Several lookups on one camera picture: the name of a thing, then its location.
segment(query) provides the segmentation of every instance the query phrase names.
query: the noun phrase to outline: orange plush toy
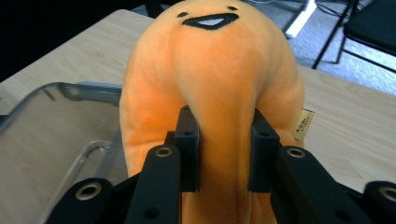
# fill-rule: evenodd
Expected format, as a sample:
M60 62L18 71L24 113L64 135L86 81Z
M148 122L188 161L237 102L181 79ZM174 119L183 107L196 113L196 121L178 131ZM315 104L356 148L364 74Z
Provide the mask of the orange plush toy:
M258 108L283 146L301 114L303 82L282 32L236 0L188 0L161 14L128 63L120 125L129 175L176 128L198 121L200 191L183 194L182 223L271 223L268 195L248 191L250 126Z

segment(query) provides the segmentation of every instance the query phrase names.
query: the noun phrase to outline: chair leg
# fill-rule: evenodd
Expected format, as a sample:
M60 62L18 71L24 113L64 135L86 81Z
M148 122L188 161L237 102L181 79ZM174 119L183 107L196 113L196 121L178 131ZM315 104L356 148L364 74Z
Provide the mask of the chair leg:
M332 32L330 33L329 38L327 39L326 43L324 44L322 50L320 51L319 56L317 57L317 59L314 62L314 65L312 65L312 69L317 69L324 53L326 52L327 48L330 46L330 44L332 43L332 40L334 39L335 34L337 33L338 29L342 26L345 17L347 16L347 13L349 11L351 7L351 4L348 4L346 6L346 9L344 10L343 14L341 15L340 19L338 20L338 22L334 25L334 28L332 28Z
M344 46L346 45L346 41L347 41L347 37L343 35L343 40L341 40L340 49L338 50L337 59L335 60L335 63L340 63L341 55L343 54Z

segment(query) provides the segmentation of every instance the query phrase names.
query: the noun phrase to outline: white teeth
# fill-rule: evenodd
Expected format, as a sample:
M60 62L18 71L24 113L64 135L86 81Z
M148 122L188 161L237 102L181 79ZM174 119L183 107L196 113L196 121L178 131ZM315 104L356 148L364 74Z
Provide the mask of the white teeth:
M224 19L212 19L212 20L207 20L207 21L198 21L198 23L200 23L202 25L216 25L222 21L224 21Z

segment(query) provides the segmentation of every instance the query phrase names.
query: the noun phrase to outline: black chair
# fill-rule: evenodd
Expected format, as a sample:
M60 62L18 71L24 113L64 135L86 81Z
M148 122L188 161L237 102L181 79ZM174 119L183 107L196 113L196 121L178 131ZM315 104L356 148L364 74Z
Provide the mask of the black chair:
M393 68L364 58L359 54L344 48L348 38L370 48L378 49L389 55L396 56L396 1L374 0L361 11L358 11L358 5L359 0L352 0L349 2L339 21L332 29L332 32L319 56L315 60L314 65L312 66L313 69L318 67L321 58L332 42L336 32L343 26L343 22L347 15L350 15L350 19L344 24L344 36L335 62L339 63L342 52L345 52L366 62L373 63L387 69L390 72L396 73L396 70Z

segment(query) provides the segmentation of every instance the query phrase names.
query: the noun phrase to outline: black metal bracket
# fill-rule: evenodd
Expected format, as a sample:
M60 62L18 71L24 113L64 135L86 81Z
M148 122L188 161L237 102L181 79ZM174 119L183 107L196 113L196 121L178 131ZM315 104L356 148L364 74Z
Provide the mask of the black metal bracket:
M363 194L338 184L307 150L282 147L258 110L251 135L247 190L271 192L279 224L396 223L396 184L371 182ZM98 178L77 183L47 223L180 223L181 192L199 189L198 143L198 123L185 106L140 174L115 187Z

